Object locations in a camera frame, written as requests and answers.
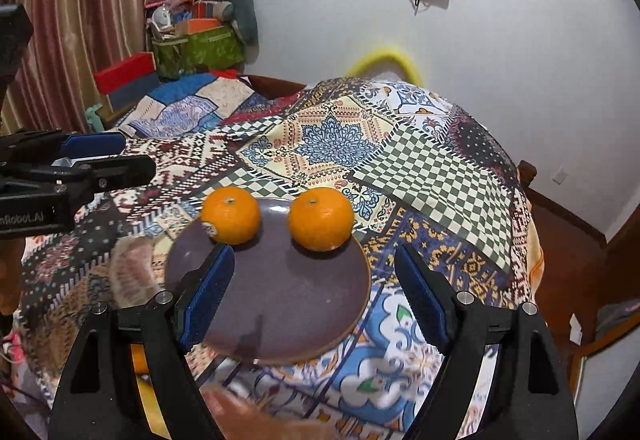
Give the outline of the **red box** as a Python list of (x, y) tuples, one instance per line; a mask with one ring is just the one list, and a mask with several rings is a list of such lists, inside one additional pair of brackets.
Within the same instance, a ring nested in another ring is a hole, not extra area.
[(116, 64), (93, 74), (96, 88), (102, 95), (111, 95), (124, 85), (154, 74), (156, 70), (154, 56), (150, 52), (131, 55)]

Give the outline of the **large orange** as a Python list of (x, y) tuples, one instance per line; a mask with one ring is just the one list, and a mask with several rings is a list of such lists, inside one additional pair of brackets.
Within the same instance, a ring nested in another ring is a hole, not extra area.
[(206, 197), (200, 219), (214, 241), (230, 246), (254, 239), (262, 224), (258, 201), (233, 185), (219, 187)]
[(354, 209), (337, 189), (316, 187), (298, 195), (288, 212), (293, 241), (312, 252), (330, 252), (352, 237)]

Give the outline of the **patchwork patterned tablecloth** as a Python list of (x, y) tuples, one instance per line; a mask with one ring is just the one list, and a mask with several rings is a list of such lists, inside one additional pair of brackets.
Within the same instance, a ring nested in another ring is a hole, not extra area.
[(485, 303), (530, 300), (544, 274), (532, 207), (511, 158), (460, 106), (406, 82), (322, 81), (272, 115), (235, 111), (184, 137), (136, 137), (126, 153), (153, 181), (103, 196), (73, 233), (26, 260), (26, 356), (47, 400), (91, 304), (134, 302), (167, 281), (168, 252), (197, 218), (205, 239), (246, 245), (268, 225), (263, 199), (289, 201), (284, 237), (329, 255), (358, 241), (373, 299), (347, 342), (262, 374), (345, 438), (400, 438), (440, 365), (399, 289), (394, 253), (419, 249)]

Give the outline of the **pomelo wedge with rind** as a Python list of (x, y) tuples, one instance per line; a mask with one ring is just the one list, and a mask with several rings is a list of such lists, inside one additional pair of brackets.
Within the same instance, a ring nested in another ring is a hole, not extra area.
[(153, 242), (145, 236), (127, 236), (115, 244), (110, 284), (116, 307), (146, 304), (160, 291), (152, 269)]

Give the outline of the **purple round plate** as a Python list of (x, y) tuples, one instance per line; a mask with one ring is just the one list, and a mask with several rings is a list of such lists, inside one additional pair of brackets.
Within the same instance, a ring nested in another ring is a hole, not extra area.
[[(292, 364), (320, 356), (354, 328), (366, 308), (370, 269), (355, 238), (331, 252), (311, 252), (288, 231), (290, 205), (259, 200), (257, 236), (231, 247), (234, 273), (204, 337), (224, 356)], [(200, 221), (182, 230), (168, 255), (165, 284), (179, 293), (216, 244)]]

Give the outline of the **green storage box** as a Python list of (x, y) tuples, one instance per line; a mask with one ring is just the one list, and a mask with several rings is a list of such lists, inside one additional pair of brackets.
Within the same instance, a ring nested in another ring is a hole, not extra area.
[(177, 80), (189, 74), (226, 70), (244, 62), (244, 46), (229, 26), (151, 41), (157, 74)]

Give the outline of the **grey plush toy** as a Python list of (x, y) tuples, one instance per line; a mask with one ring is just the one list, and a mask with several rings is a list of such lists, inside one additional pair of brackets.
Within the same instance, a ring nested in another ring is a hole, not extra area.
[(221, 3), (221, 19), (231, 22), (245, 45), (258, 42), (258, 25), (254, 0), (201, 0)]

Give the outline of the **peeled pomelo wedge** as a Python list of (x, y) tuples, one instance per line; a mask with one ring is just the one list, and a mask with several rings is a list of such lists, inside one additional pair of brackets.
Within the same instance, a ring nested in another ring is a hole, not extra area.
[(205, 385), (201, 396), (226, 439), (337, 439), (335, 430), (326, 424), (279, 420), (219, 385)]

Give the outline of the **blue patchwork bed quilt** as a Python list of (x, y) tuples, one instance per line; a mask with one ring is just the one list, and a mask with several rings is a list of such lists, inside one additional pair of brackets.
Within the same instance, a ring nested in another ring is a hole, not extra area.
[(243, 80), (206, 72), (154, 88), (115, 123), (126, 137), (166, 140), (210, 131), (231, 117), (254, 90)]

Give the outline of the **white wall socket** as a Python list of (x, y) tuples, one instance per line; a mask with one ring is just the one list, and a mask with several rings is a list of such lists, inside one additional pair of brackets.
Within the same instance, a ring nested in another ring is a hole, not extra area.
[(563, 167), (559, 167), (558, 171), (553, 174), (552, 182), (556, 185), (562, 185), (567, 179), (568, 174)]

